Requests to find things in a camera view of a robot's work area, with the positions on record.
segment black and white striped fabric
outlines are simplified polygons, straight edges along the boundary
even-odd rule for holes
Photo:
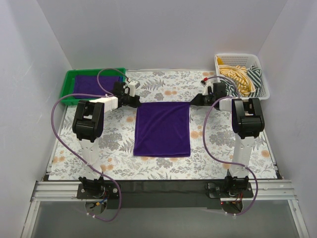
[[[261,90],[262,85],[262,70],[256,66],[251,66],[247,71],[248,77],[253,81],[253,84],[256,88],[256,91],[254,93],[251,93],[248,97],[249,98],[256,98],[259,96],[259,92]],[[237,93],[234,90],[234,86],[231,82],[220,79],[222,83],[226,84],[226,91],[228,96],[237,97]]]

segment purple towel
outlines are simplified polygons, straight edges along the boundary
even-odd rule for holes
[[[107,91],[113,90],[114,82],[120,81],[120,76],[99,76],[100,84]],[[100,88],[97,82],[97,76],[75,76],[75,85],[73,93],[86,93],[93,95],[105,95],[105,92]],[[75,96],[77,99],[87,98],[85,96]]]
[[[133,155],[188,157],[189,103],[143,103],[137,110]]]

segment floral pattern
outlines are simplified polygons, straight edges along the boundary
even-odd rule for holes
[[[138,80],[137,94],[141,102],[191,101],[203,90],[202,78],[214,72],[203,71],[127,71],[131,80]],[[133,156],[136,110],[123,107],[105,114],[104,132],[100,138],[102,171],[114,179],[222,179],[228,165],[214,161],[203,145],[203,124],[208,107],[190,107],[191,156],[185,158],[152,158]],[[60,136],[81,155],[81,148],[72,132],[76,107],[68,107]],[[217,158],[233,158],[234,133],[228,112],[212,111],[206,128],[207,146]],[[276,173],[263,133],[256,139],[250,168],[259,179],[274,179]],[[83,163],[60,143],[52,161],[50,180],[77,180]]]

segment glass panel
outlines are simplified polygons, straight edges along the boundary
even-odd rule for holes
[[[101,216],[109,218],[115,210]],[[41,202],[33,238],[299,237],[287,201],[257,201],[240,217],[205,208],[122,209],[105,223],[86,216],[84,202]]]

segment white enclosure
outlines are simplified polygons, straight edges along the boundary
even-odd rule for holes
[[[265,129],[317,237],[317,2],[0,0],[0,236],[19,237],[53,148],[51,109],[70,69],[214,69],[216,53],[259,56]],[[55,113],[59,125],[63,106]]]

